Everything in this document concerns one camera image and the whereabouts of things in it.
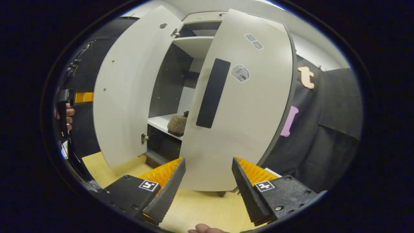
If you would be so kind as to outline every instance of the cabinet shelf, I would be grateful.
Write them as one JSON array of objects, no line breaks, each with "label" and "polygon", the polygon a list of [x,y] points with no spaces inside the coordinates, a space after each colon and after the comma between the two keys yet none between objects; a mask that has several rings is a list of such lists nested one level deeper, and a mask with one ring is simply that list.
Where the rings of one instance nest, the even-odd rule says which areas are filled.
[{"label": "cabinet shelf", "polygon": [[204,22],[221,22],[226,17],[227,11],[199,12],[188,15],[184,24],[204,23]]},{"label": "cabinet shelf", "polygon": [[153,127],[161,130],[162,132],[169,134],[171,136],[173,136],[174,138],[180,139],[181,141],[183,140],[183,136],[181,137],[177,137],[173,134],[170,134],[168,132],[168,128],[167,125],[171,120],[171,117],[175,115],[175,114],[169,114],[169,115],[164,115],[164,116],[156,116],[156,117],[151,117],[148,118],[148,124],[152,125]]},{"label": "cabinet shelf", "polygon": [[213,39],[214,36],[190,36],[176,38],[173,40],[173,44],[193,58],[204,59],[207,56]]}]

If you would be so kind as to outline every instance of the open cabinet door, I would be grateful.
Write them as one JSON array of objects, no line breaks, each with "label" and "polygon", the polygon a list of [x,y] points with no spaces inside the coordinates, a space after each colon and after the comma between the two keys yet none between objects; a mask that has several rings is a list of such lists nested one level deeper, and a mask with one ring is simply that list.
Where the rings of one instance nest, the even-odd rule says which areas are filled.
[{"label": "open cabinet door", "polygon": [[233,190],[233,157],[257,164],[274,145],[293,97],[294,56],[283,24],[229,10],[195,88],[180,151],[187,164],[180,188]]},{"label": "open cabinet door", "polygon": [[132,24],[104,58],[95,83],[93,115],[99,147],[110,168],[147,151],[152,90],[164,56],[183,23],[159,6]]}]

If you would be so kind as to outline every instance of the white wall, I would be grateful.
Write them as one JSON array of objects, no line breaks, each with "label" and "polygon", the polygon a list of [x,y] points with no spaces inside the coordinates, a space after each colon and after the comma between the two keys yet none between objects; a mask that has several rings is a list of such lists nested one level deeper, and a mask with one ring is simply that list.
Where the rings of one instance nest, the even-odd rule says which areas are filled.
[{"label": "white wall", "polygon": [[296,54],[310,61],[313,65],[321,66],[322,70],[336,70],[343,68],[328,53],[304,38],[291,33],[295,43]]},{"label": "white wall", "polygon": [[193,100],[195,89],[184,87],[181,93],[180,103],[178,104],[177,114],[182,115],[183,112],[190,110],[191,102]]},{"label": "white wall", "polygon": [[142,17],[160,5],[173,12],[179,19],[190,13],[228,11],[231,8],[279,21],[286,24],[291,32],[299,56],[321,66],[322,70],[349,67],[346,58],[336,46],[316,28],[265,0],[152,0],[123,16],[135,13],[134,17]]},{"label": "white wall", "polygon": [[146,13],[152,11],[153,9],[159,7],[159,6],[164,6],[165,8],[167,8],[169,11],[171,11],[173,14],[175,14],[179,19],[182,19],[185,17],[185,14],[182,13],[179,9],[177,9],[175,6],[171,5],[170,3],[163,1],[163,0],[152,0],[146,3],[143,3],[141,5],[139,5],[138,7],[126,12],[125,14],[121,15],[121,16],[131,16],[132,14],[133,17],[138,17],[141,18],[142,16],[144,16]]}]

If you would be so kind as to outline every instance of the human hand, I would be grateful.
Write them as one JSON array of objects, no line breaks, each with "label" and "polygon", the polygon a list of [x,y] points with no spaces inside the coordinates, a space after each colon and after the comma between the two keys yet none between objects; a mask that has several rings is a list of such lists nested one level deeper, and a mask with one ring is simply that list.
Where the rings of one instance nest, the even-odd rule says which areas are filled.
[{"label": "human hand", "polygon": [[[73,116],[74,114],[75,114],[75,109],[73,109],[70,106],[70,103],[66,103],[66,123],[71,124],[73,122],[72,117],[69,117],[69,116]],[[55,109],[55,116],[56,116],[56,118],[58,120],[60,119],[60,114],[59,113],[56,113],[56,109]],[[68,125],[67,126],[67,129],[68,130],[71,130],[72,129],[72,126],[71,125]]]},{"label": "human hand", "polygon": [[202,223],[195,225],[195,229],[196,230],[188,230],[188,233],[228,233],[218,228],[211,228]]}]

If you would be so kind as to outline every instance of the black curtain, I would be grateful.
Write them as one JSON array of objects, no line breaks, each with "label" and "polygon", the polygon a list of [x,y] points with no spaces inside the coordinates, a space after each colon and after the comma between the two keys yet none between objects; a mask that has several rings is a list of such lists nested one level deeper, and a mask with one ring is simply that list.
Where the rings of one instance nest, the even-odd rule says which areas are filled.
[{"label": "black curtain", "polygon": [[349,68],[322,71],[298,56],[297,66],[313,72],[313,89],[298,72],[292,106],[299,109],[288,137],[280,137],[262,167],[293,175],[315,192],[330,189],[348,168],[359,143],[362,101]]}]

